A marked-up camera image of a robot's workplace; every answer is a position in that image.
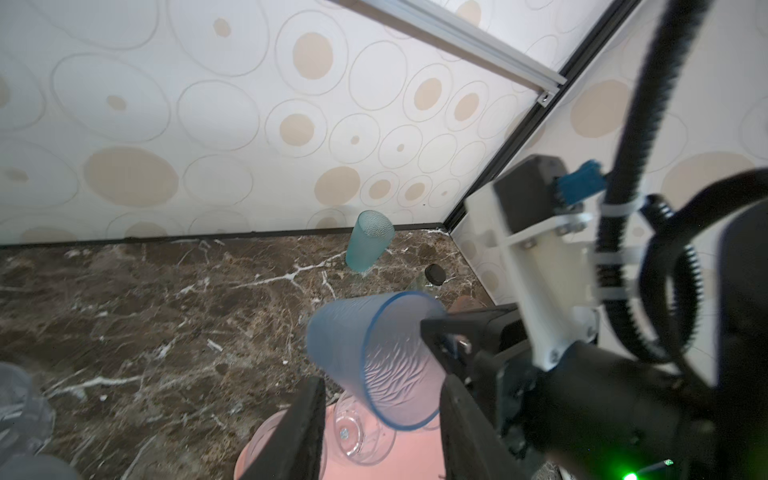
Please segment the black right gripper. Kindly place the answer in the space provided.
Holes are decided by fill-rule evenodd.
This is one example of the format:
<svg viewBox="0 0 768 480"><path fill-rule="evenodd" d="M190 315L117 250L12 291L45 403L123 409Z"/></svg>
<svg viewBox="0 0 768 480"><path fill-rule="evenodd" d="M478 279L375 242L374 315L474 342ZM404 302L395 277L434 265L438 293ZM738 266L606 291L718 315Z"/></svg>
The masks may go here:
<svg viewBox="0 0 768 480"><path fill-rule="evenodd" d="M420 323L421 339L464 384L512 456L576 453L576 349L549 371L514 305L443 314Z"/></svg>

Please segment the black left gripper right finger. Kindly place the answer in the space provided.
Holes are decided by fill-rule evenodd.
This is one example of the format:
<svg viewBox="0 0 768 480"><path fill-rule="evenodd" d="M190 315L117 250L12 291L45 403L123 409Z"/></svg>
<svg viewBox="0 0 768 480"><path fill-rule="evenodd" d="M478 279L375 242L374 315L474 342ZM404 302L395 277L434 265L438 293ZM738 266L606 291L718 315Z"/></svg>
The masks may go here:
<svg viewBox="0 0 768 480"><path fill-rule="evenodd" d="M455 375L443 381L439 410L446 479L527 479Z"/></svg>

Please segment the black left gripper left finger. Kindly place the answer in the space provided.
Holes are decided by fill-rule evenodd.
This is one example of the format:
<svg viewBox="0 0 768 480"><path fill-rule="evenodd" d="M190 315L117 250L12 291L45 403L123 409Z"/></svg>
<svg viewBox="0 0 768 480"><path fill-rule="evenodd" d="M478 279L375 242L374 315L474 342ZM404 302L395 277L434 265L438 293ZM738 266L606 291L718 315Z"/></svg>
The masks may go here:
<svg viewBox="0 0 768 480"><path fill-rule="evenodd" d="M311 479L326 465L325 382L310 377L300 384L291 406L269 417L239 455L241 479Z"/></svg>

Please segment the clear faceted glass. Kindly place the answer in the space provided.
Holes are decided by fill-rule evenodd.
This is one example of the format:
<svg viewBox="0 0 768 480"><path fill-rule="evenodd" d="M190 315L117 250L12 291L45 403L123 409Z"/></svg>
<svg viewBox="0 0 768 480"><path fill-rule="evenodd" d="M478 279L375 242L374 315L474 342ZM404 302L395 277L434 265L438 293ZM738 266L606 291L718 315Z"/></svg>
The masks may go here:
<svg viewBox="0 0 768 480"><path fill-rule="evenodd" d="M331 440L343 459L364 467L377 465L392 451L396 436L350 392L344 391L335 403Z"/></svg>
<svg viewBox="0 0 768 480"><path fill-rule="evenodd" d="M322 479L327 448L321 431L284 420L286 411L269 417L243 449L235 479Z"/></svg>

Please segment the tall blue frosted tumbler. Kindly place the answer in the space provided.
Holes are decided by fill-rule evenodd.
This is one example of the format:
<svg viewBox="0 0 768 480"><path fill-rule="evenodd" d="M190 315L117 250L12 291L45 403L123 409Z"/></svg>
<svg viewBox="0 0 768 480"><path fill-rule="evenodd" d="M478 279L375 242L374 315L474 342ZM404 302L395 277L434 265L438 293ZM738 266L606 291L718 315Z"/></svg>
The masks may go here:
<svg viewBox="0 0 768 480"><path fill-rule="evenodd" d="M421 291L335 300L309 320L307 354L387 427L418 430L437 416L445 378L420 322L445 313Z"/></svg>

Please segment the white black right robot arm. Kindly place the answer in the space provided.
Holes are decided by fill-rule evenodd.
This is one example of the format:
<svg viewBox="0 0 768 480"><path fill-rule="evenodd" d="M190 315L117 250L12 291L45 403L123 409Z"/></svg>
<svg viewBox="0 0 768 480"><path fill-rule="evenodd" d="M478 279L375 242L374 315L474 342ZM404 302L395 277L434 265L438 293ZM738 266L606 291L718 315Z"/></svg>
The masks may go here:
<svg viewBox="0 0 768 480"><path fill-rule="evenodd" d="M531 360L513 305L428 318L446 370L440 423L450 479L529 479L553 461L580 479L767 475L767 206L721 241L718 373L707 403L677 376L589 343L552 370Z"/></svg>

